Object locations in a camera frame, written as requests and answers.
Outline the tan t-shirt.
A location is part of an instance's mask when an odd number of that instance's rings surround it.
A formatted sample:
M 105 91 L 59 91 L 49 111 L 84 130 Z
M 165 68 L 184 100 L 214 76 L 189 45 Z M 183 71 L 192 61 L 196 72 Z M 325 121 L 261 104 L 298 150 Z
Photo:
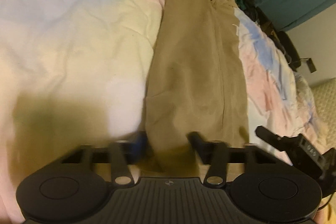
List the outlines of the tan t-shirt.
M 161 172 L 197 176 L 187 134 L 235 147 L 248 141 L 247 91 L 235 0 L 166 0 L 145 101 Z

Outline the pile of assorted clothes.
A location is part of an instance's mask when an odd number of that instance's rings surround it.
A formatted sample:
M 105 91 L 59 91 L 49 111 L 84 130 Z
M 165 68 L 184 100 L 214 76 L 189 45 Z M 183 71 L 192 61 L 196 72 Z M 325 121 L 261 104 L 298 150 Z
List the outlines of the pile of assorted clothes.
M 235 0 L 235 2 L 273 40 L 275 46 L 285 55 L 290 68 L 296 72 L 301 66 L 301 59 L 289 36 L 284 31 L 276 30 L 269 18 L 256 6 L 255 0 Z

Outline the pastel tie-dye bedspread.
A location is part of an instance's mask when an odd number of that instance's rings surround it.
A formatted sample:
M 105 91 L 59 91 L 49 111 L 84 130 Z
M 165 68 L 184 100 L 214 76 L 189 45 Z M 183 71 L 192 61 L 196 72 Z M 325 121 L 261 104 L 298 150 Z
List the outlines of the pastel tie-dye bedspread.
M 165 0 L 1 0 L 1 223 L 18 184 L 143 126 Z

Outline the wall power outlet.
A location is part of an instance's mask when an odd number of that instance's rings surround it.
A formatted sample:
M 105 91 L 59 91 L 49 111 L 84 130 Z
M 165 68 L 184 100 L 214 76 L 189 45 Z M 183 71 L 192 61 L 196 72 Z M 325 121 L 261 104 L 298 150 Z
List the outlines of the wall power outlet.
M 304 58 L 304 59 L 301 59 L 301 61 L 306 63 L 310 73 L 314 73 L 317 71 L 312 58 Z

